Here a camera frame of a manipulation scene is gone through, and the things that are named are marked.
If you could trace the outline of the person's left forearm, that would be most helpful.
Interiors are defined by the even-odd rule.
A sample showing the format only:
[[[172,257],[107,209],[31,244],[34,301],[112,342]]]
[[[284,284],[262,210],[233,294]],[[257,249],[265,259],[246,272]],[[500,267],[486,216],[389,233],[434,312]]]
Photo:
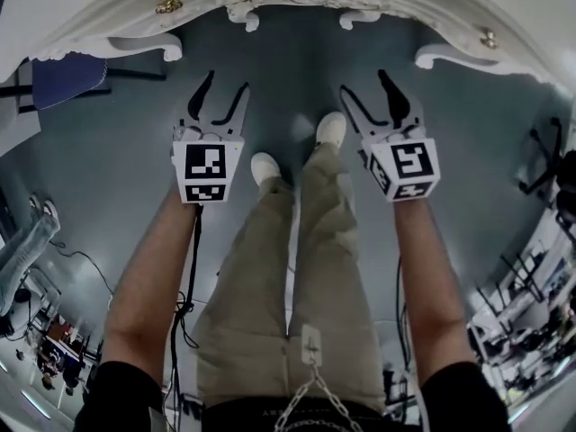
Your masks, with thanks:
[[[105,322],[103,361],[163,382],[165,350],[194,232],[196,206],[171,186],[127,264]]]

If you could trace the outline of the person's black shirt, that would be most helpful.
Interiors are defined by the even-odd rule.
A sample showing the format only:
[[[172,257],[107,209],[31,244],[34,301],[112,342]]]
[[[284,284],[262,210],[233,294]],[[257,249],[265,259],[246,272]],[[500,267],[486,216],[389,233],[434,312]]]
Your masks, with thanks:
[[[430,432],[511,432],[507,409],[481,369],[457,363],[435,373],[421,389]],[[97,369],[74,432],[167,432],[162,393],[139,368],[121,362]],[[201,432],[274,432],[288,406],[286,398],[249,397],[224,402],[202,413]],[[345,404],[363,432],[423,432],[363,405]],[[303,398],[283,432],[354,432],[327,398]]]

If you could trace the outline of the black office chair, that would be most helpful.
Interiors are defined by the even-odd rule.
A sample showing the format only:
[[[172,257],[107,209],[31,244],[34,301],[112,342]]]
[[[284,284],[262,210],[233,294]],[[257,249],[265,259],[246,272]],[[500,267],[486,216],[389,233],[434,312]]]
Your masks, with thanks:
[[[544,156],[546,170],[531,184],[519,182],[518,188],[523,194],[531,194],[538,190],[538,196],[543,200],[545,193],[540,187],[554,179],[559,187],[556,195],[558,214],[563,221],[576,224],[576,150],[570,150],[562,155],[563,126],[557,117],[550,120],[550,125],[556,129],[552,152],[545,147],[536,129],[531,129],[529,132],[529,137],[536,142]]]

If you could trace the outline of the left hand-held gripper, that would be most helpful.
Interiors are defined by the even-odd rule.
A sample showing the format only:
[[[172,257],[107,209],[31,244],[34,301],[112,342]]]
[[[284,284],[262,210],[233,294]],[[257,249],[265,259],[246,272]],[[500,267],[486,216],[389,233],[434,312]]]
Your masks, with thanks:
[[[202,78],[174,127],[171,160],[183,203],[225,203],[245,144],[249,83],[237,91],[226,116],[209,123],[202,109],[214,76],[210,70]]]

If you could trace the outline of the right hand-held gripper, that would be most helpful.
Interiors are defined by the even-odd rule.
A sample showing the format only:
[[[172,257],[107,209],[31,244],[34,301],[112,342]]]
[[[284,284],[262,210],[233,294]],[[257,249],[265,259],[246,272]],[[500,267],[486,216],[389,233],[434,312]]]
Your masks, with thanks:
[[[347,86],[339,88],[342,106],[361,136],[361,156],[390,203],[427,198],[440,181],[435,140],[427,136],[422,108],[384,69],[378,77],[391,119],[376,120]]]

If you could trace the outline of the white hanging tag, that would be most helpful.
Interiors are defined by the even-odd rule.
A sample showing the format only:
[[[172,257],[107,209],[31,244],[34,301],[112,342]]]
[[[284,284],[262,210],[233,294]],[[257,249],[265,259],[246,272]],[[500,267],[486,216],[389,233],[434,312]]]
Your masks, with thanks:
[[[301,360],[305,365],[322,366],[321,334],[309,324],[301,329]]]

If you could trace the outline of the white carved dresser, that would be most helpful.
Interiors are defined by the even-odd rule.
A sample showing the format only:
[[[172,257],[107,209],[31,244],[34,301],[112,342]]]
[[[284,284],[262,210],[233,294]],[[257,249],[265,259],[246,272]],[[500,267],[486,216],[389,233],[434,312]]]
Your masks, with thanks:
[[[181,0],[157,14],[160,0],[4,0],[0,5],[0,83],[24,59],[71,52],[119,58],[161,46],[160,35],[217,8],[248,31],[264,5],[343,9],[344,27],[380,14],[424,23],[454,46],[453,61],[492,73],[527,73],[576,93],[576,0]],[[497,49],[480,43],[495,32]]]

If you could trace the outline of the blue chair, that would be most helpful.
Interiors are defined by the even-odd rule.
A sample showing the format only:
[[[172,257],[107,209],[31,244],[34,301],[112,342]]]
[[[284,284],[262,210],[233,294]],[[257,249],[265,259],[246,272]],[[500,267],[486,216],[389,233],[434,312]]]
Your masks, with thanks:
[[[32,100],[37,110],[48,109],[100,86],[106,79],[107,60],[69,53],[60,60],[31,62]]]

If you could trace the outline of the person's white right shoe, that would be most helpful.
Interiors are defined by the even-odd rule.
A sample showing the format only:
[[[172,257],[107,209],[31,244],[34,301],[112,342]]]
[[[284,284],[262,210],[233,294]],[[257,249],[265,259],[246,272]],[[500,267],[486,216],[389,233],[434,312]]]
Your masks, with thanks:
[[[342,112],[330,112],[316,129],[316,145],[329,144],[340,150],[347,132],[347,118]]]

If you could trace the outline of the white work desk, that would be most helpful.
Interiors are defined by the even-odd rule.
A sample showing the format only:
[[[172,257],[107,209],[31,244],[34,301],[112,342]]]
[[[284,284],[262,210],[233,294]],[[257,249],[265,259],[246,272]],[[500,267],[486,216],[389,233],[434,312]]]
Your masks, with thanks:
[[[523,247],[499,257],[477,287],[468,332],[484,375],[512,408],[560,379],[576,347],[568,302],[576,291],[576,226],[547,209]]]

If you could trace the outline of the person's khaki trousers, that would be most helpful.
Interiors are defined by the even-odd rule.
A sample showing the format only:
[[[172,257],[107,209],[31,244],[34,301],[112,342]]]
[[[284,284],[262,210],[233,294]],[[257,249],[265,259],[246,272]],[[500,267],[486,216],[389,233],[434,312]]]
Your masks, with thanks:
[[[301,195],[266,179],[224,259],[195,327],[197,382],[215,407],[287,399],[310,377],[302,329],[320,333],[320,373],[340,399],[384,409],[383,361],[357,264],[350,180],[338,149],[319,144]]]

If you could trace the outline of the person's white left shoe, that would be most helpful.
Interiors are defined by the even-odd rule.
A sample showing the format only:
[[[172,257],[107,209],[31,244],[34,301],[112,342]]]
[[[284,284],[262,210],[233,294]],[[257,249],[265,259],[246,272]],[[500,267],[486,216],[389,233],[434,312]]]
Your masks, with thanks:
[[[281,177],[280,167],[276,160],[265,152],[254,154],[250,166],[254,181],[259,188],[262,188],[266,181]]]

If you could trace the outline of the person's white shoe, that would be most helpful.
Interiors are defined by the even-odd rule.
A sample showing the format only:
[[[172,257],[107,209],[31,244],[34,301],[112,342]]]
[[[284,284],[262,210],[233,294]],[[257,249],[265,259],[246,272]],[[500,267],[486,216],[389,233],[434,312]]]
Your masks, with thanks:
[[[266,181],[281,177],[280,167],[276,160],[265,152],[254,154],[250,166],[254,181],[259,188],[262,188]]]
[[[330,112],[316,129],[316,145],[329,144],[340,150],[347,132],[347,118],[342,112]]]

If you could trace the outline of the person's right forearm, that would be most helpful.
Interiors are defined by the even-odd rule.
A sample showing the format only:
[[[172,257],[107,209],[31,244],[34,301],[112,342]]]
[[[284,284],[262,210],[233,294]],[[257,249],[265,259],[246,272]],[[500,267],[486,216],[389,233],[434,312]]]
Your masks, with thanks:
[[[475,360],[460,284],[425,199],[394,204],[401,273],[418,382]]]

